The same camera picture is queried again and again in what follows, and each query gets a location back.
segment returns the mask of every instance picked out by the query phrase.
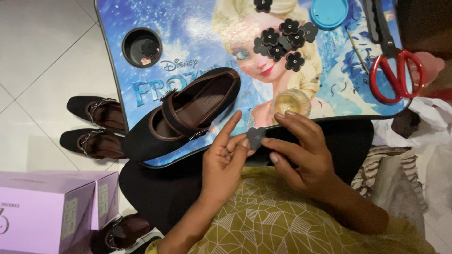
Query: blue lid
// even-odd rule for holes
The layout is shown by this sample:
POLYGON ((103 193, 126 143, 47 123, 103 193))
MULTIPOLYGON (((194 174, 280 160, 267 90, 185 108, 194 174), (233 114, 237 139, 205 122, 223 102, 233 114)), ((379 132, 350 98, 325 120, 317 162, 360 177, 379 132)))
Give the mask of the blue lid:
POLYGON ((312 0, 311 19, 321 28, 339 26, 347 16, 347 0, 312 0))

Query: black cup holder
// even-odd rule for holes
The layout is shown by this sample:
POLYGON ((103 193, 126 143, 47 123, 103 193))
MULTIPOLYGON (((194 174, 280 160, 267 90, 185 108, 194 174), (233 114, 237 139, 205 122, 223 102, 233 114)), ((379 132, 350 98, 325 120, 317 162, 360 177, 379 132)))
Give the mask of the black cup holder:
POLYGON ((137 68, 149 68, 162 55, 162 41, 149 28, 140 27, 129 31, 122 41, 122 54, 137 68))

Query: red scissors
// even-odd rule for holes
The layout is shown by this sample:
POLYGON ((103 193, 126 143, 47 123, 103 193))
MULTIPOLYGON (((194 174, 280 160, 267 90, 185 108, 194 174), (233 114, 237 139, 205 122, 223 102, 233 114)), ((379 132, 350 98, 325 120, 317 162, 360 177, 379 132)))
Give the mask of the red scissors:
POLYGON ((388 24, 386 22, 386 18, 384 16, 381 1, 374 0, 376 19, 378 20, 378 34, 380 38, 381 50, 383 54, 381 56, 377 56, 373 62, 372 68, 370 70, 369 76, 369 85, 370 90, 377 100, 382 103, 397 103, 402 98, 412 99, 418 96, 425 86, 425 69, 422 65, 422 62, 417 58, 413 53, 403 49, 400 50, 396 48, 394 45, 394 39, 389 32, 388 24), (388 63, 388 58, 395 58, 397 62, 397 77, 394 75, 391 67, 388 63), (415 65, 419 72, 419 86, 416 91, 409 93, 406 86, 406 78, 405 78, 405 64, 407 60, 411 60, 415 65), (377 87, 377 71, 378 67, 381 66, 383 73, 386 78, 389 80, 389 83, 392 86, 392 89, 395 93, 395 99, 389 99, 381 94, 380 90, 377 87))

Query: white tile floor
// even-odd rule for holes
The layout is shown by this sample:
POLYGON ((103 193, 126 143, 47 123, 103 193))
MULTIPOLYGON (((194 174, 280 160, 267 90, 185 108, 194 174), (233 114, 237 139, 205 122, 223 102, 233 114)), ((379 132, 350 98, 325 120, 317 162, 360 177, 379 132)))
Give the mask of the white tile floor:
MULTIPOLYGON (((93 0, 0 1, 0 170, 114 170, 127 160, 92 160, 59 145, 67 130, 91 125, 66 110, 76 95, 118 98, 93 0)), ((419 174, 425 182, 421 153, 419 174)), ((120 212, 134 213, 121 194, 120 212)), ((427 213, 426 235, 452 254, 452 211, 427 213)))

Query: hand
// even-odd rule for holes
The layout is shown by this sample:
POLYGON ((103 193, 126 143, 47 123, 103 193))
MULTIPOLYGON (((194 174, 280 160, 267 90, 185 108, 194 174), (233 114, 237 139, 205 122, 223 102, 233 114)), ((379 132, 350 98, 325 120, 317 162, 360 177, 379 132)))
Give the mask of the hand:
POLYGON ((243 165, 251 150, 246 133, 229 137, 242 112, 238 110, 224 125, 202 159, 202 189, 198 200, 221 208, 236 192, 243 165))
POLYGON ((275 120, 299 140, 299 144, 274 138, 262 140, 265 147, 276 151, 270 153, 276 171, 295 190, 326 202, 334 194, 335 185, 341 180, 334 174, 333 161, 321 127, 292 111, 286 111, 285 115, 276 113, 275 120), (298 167, 292 168, 282 155, 287 156, 298 167))

